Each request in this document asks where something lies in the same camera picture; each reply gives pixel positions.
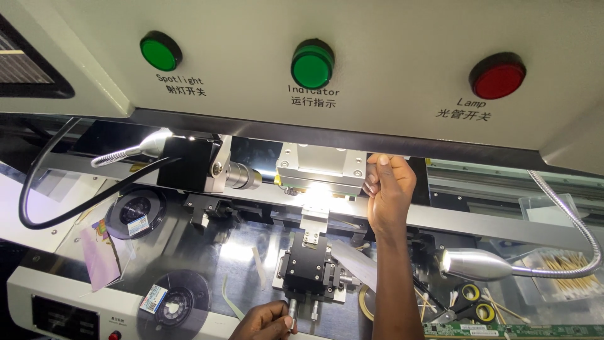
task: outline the small label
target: small label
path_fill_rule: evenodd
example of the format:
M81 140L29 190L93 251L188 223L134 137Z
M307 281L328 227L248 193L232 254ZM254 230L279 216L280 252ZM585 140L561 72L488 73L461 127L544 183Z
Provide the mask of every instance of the small label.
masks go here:
M470 335L475 336L499 336L499 332L496 330L473 330L470 329Z
M486 325L459 325L461 329L486 330Z
M164 299L165 293L167 291L167 289L154 284L153 287L151 287L151 289L149 290L149 293L147 293L147 296L145 296L145 298L143 299L143 303L141 303L141 309L155 314L157 307L159 306L161 300Z
M147 221L147 215L128 223L128 234L130 236L141 232L149 227L149 221Z

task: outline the green circuit board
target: green circuit board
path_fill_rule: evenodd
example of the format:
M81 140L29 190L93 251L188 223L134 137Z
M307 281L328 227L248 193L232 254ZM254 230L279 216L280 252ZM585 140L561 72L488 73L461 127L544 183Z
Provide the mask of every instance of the green circuit board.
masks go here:
M426 339L604 339L604 325L423 324Z

